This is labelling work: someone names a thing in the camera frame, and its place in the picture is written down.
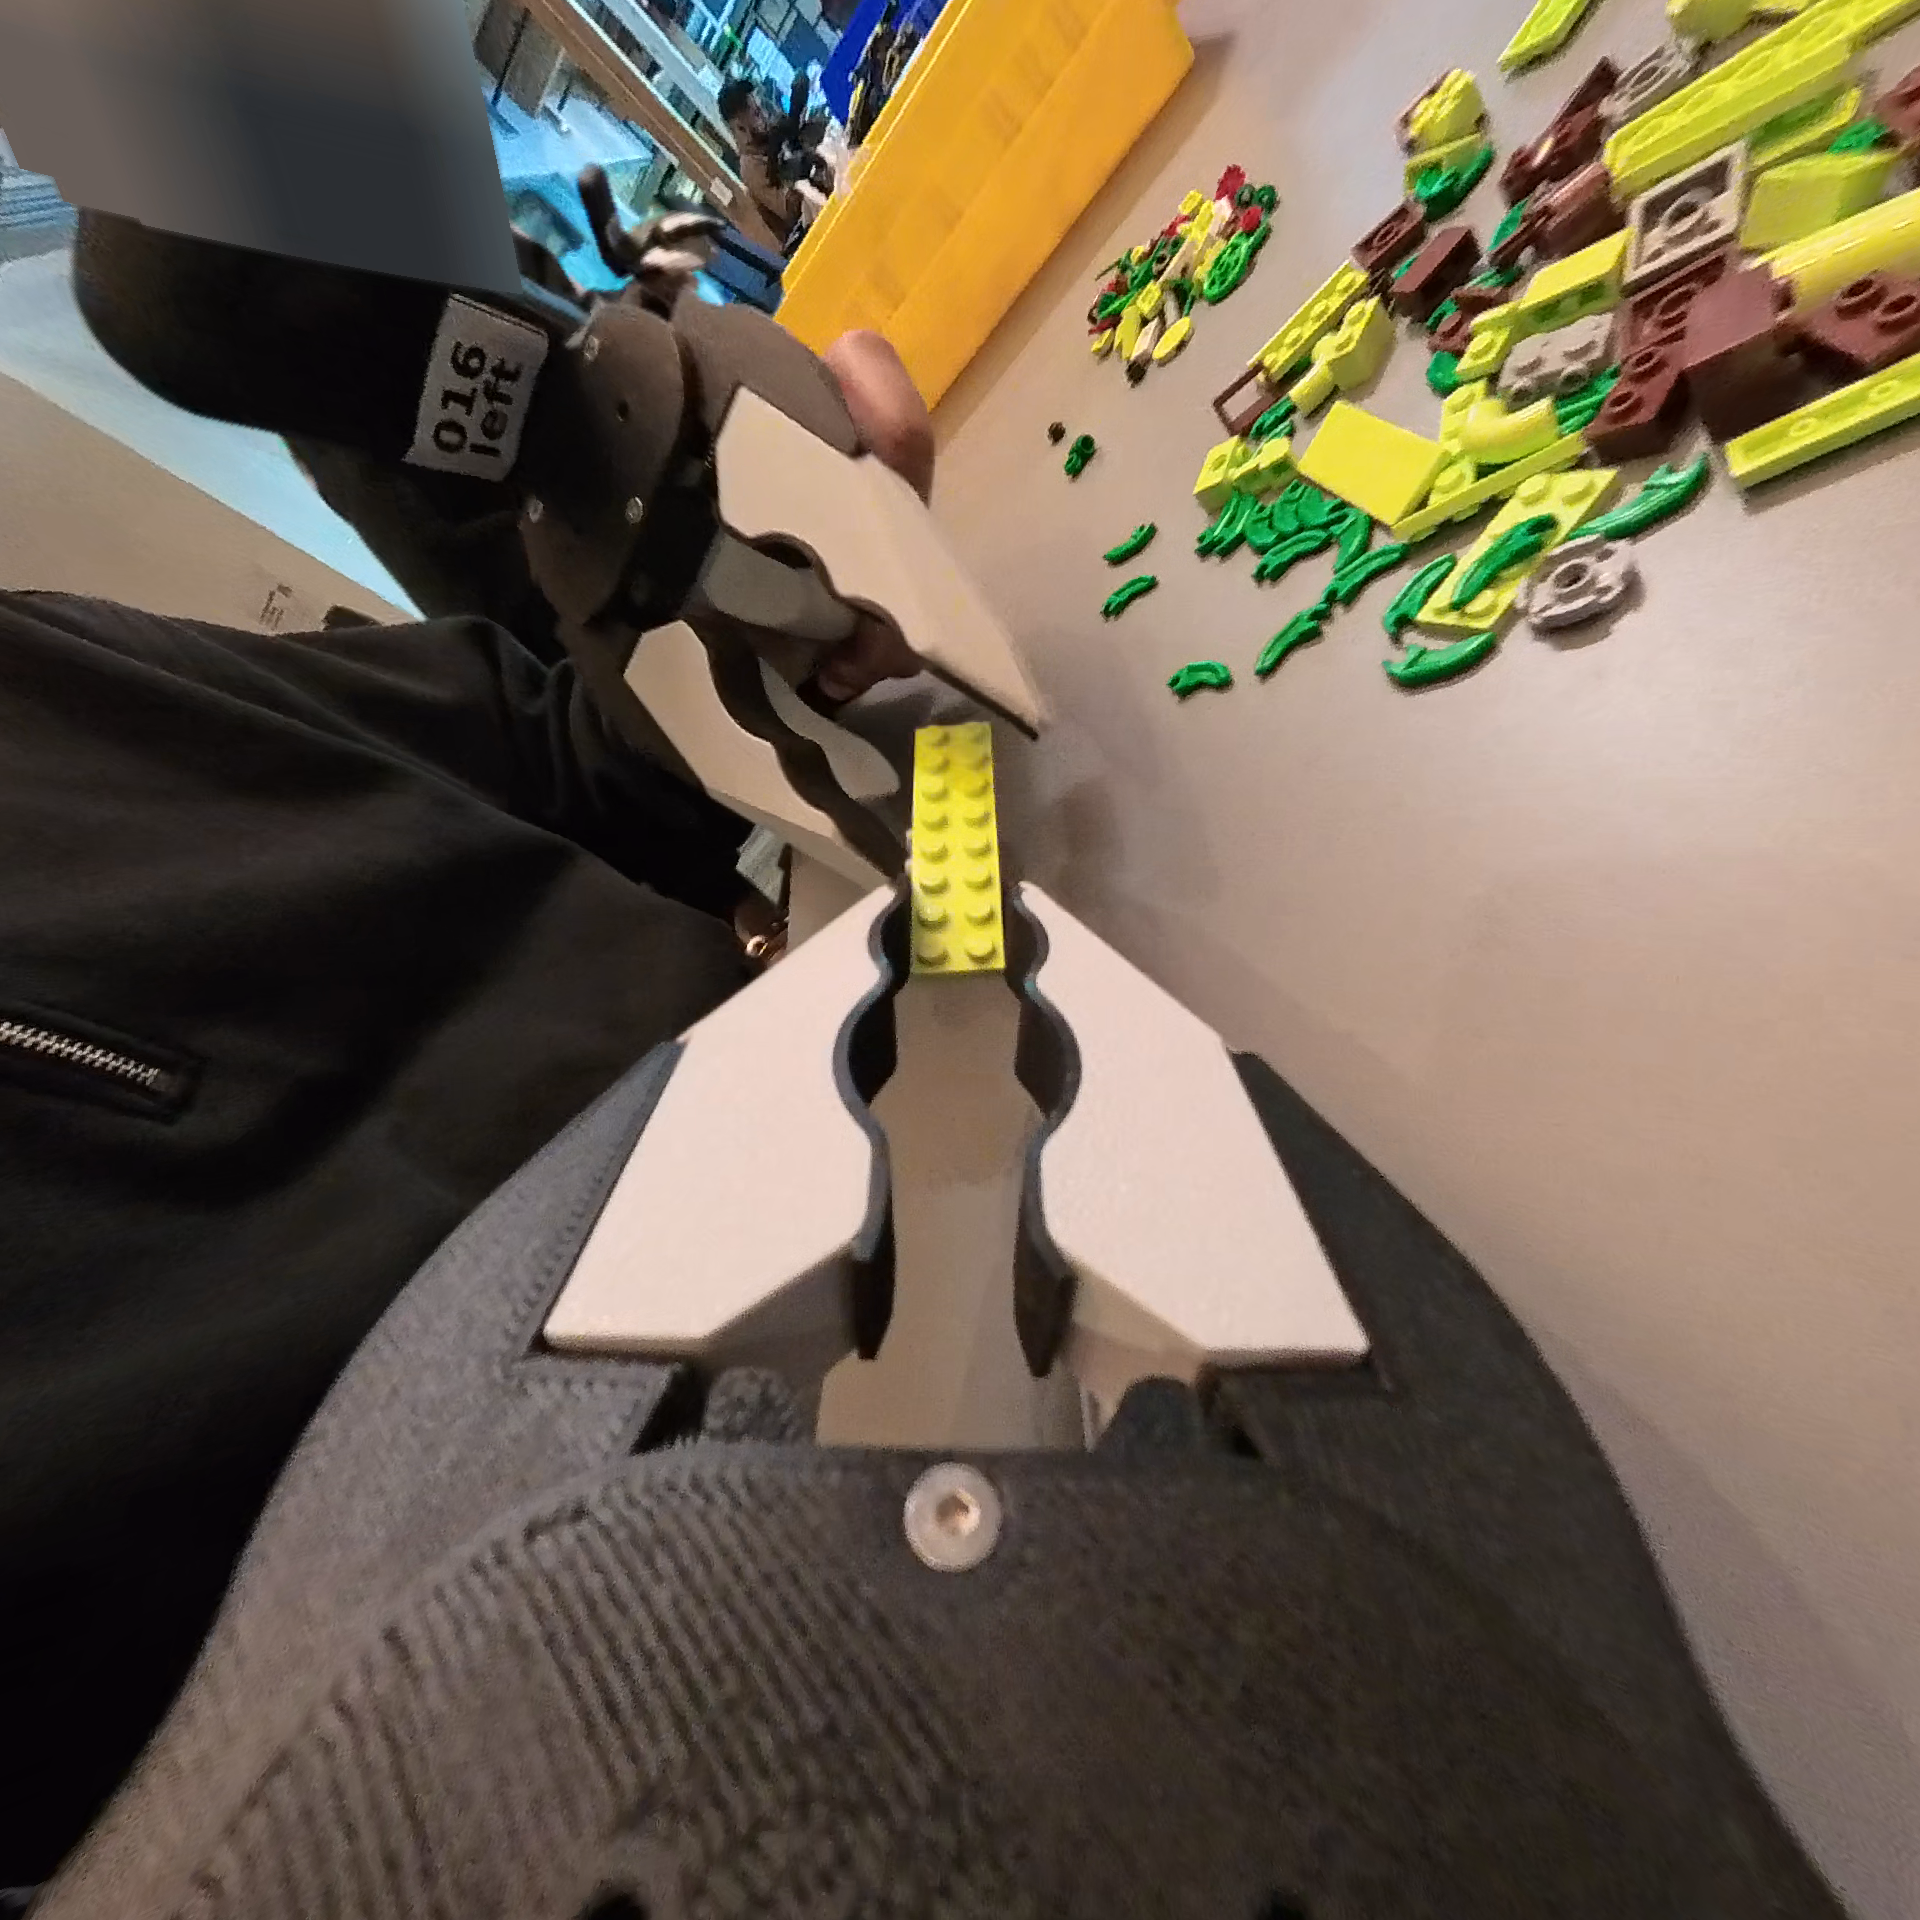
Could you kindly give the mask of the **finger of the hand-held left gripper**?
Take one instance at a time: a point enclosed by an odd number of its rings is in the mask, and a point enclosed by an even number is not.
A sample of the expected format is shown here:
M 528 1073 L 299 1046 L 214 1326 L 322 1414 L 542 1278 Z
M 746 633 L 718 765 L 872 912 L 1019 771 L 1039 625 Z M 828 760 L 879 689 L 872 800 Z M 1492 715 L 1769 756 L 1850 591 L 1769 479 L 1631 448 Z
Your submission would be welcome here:
M 746 385 L 712 459 L 716 539 L 694 593 L 700 612 L 817 656 L 868 616 L 936 678 L 1027 736 L 1042 732 L 1018 639 L 899 473 Z
M 902 879 L 904 841 L 847 791 L 825 747 L 779 712 L 752 646 L 651 628 L 624 681 L 712 800 L 859 889 Z

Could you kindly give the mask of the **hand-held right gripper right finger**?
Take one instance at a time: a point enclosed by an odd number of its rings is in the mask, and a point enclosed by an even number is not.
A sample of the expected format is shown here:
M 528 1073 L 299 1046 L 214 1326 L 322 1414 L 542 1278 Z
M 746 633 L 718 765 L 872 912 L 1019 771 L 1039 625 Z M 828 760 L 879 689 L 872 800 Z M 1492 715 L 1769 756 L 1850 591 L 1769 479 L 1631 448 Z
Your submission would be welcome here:
M 1218 1031 L 1036 883 L 1009 895 L 1015 1333 L 1082 1433 L 1153 1380 L 1344 1375 L 1371 1337 Z

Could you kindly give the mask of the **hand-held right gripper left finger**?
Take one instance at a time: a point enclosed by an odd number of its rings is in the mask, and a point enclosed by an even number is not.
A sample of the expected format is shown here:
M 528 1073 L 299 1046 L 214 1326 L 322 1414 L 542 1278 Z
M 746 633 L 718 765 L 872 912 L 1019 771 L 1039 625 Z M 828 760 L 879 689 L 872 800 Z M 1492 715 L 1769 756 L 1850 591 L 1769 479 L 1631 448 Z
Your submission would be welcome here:
M 545 1318 L 570 1359 L 779 1383 L 810 1441 L 897 1304 L 879 1094 L 897 1078 L 905 886 L 857 899 L 665 1053 L 660 1091 Z

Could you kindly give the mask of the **lime studded toy plate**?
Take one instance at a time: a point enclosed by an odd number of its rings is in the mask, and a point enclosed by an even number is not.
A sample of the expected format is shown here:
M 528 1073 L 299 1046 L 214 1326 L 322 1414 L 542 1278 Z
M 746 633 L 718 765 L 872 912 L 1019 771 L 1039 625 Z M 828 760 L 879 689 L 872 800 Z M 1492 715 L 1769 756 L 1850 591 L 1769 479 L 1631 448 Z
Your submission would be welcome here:
M 992 724 L 939 724 L 914 733 L 908 853 L 927 875 L 971 879 L 994 865 Z
M 998 975 L 1007 968 L 1003 892 L 994 861 L 912 861 L 908 868 L 912 975 Z

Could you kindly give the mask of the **pile of toy bricks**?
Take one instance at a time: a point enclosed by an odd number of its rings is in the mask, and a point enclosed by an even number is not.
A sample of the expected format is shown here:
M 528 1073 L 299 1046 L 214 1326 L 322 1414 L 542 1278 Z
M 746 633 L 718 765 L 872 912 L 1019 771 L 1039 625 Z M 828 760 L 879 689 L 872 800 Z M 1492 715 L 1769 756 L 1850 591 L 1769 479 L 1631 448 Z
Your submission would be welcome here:
M 1247 676 L 1370 591 L 1402 692 L 1641 596 L 1641 549 L 1916 427 L 1916 5 L 1528 5 L 1487 80 L 1448 5 L 1348 100 L 1308 91 L 1295 212 L 1330 272 L 1210 403 L 1191 553 L 1324 569 Z M 1334 212 L 1311 212 L 1329 188 Z

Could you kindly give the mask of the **person's left forearm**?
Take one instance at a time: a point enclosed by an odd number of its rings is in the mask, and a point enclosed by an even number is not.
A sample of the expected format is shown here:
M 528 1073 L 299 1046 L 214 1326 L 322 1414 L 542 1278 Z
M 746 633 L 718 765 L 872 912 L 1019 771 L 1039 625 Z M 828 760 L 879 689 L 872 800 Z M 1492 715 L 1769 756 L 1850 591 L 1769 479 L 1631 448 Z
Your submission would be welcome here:
M 747 824 L 624 737 L 571 663 L 479 614 L 329 621 L 302 649 L 343 678 L 379 740 L 428 773 L 665 899 L 737 929 L 752 921 L 737 868 Z

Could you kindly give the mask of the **person's left hand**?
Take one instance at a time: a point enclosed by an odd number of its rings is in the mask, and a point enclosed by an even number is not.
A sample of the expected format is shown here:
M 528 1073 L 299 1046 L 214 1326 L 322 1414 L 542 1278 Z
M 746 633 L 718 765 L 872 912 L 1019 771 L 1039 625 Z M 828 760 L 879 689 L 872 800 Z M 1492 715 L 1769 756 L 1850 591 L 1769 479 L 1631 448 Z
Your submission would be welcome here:
M 928 407 L 899 351 L 872 328 L 844 333 L 825 353 L 865 451 L 930 502 L 936 439 Z M 880 616 L 862 614 L 850 638 L 828 652 L 817 684 L 831 704 L 850 704 L 886 681 L 914 678 L 921 660 Z

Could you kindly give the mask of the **yellow storage bin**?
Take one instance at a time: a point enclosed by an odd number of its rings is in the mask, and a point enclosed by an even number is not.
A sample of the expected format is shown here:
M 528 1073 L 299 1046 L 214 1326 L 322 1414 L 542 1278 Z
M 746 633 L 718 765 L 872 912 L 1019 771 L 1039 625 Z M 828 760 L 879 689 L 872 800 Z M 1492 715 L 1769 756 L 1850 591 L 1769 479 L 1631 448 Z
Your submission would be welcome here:
M 882 335 L 937 405 L 1194 69 L 1170 1 L 948 5 L 783 275 L 825 351 Z

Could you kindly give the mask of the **heap of tiny mixed toy pieces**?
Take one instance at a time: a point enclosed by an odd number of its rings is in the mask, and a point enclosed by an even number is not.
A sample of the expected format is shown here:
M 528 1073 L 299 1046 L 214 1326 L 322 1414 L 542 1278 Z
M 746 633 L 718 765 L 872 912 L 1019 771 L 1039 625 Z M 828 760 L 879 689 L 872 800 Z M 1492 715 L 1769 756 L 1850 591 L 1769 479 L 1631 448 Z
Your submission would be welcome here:
M 1281 205 L 1274 180 L 1233 164 L 1210 192 L 1185 195 L 1172 219 L 1103 272 L 1088 304 L 1088 351 L 1136 388 L 1180 357 L 1196 323 L 1256 270 Z

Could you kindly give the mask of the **person's black clothing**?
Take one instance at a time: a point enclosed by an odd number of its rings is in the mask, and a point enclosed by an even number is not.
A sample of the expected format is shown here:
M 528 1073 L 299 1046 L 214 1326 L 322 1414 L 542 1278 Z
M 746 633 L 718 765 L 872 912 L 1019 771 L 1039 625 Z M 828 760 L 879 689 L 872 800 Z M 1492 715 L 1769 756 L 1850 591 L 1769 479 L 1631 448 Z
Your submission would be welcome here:
M 394 1296 L 747 975 L 304 638 L 6 591 L 6 1895 L 167 1713 Z

